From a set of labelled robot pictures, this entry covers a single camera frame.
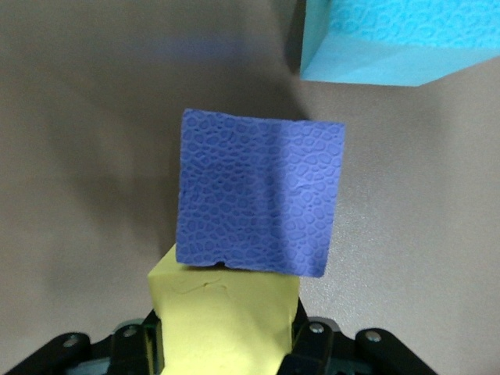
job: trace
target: screw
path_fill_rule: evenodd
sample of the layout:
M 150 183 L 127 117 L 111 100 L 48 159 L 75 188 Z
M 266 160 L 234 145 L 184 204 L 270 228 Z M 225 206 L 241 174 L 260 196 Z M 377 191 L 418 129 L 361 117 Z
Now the screw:
M 127 330 L 123 332 L 123 336 L 129 338 L 130 336 L 134 336 L 137 332 L 138 329 L 135 326 L 129 326 Z
M 382 337 L 380 336 L 380 334 L 378 334 L 374 330 L 369 330 L 368 332 L 365 333 L 365 336 L 368 339 L 368 341 L 372 341 L 372 342 L 379 342 L 382 340 Z
M 78 342 L 78 337 L 72 334 L 70 338 L 68 338 L 64 343 L 62 344 L 63 347 L 65 348 L 71 348 Z
M 325 331 L 325 327 L 319 323 L 311 323 L 309 329 L 315 334 L 322 334 Z

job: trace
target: metallic surface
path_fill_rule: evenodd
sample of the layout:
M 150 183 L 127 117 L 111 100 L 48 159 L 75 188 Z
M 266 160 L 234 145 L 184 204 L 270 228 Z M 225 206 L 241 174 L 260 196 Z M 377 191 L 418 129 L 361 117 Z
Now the metallic surface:
M 0 373 L 151 308 L 186 107 L 347 124 L 310 316 L 393 332 L 439 374 L 500 372 L 500 60 L 416 87 L 301 82 L 278 0 L 0 4 Z

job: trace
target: yellow sponge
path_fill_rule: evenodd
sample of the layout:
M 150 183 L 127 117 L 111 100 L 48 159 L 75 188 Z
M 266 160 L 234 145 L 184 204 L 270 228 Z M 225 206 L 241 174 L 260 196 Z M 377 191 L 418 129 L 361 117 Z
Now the yellow sponge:
M 162 375 L 274 375 L 291 350 L 298 277 L 177 263 L 148 275 L 162 321 Z

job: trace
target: gray table surface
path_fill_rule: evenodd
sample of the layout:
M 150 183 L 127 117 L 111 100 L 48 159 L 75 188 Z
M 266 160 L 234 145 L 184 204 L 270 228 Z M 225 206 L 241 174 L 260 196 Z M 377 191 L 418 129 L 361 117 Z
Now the gray table surface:
M 309 314 L 391 330 L 440 374 L 500 373 L 500 60 L 422 87 L 300 81 L 294 2 L 0 4 L 0 373 L 151 308 L 184 108 L 347 124 Z

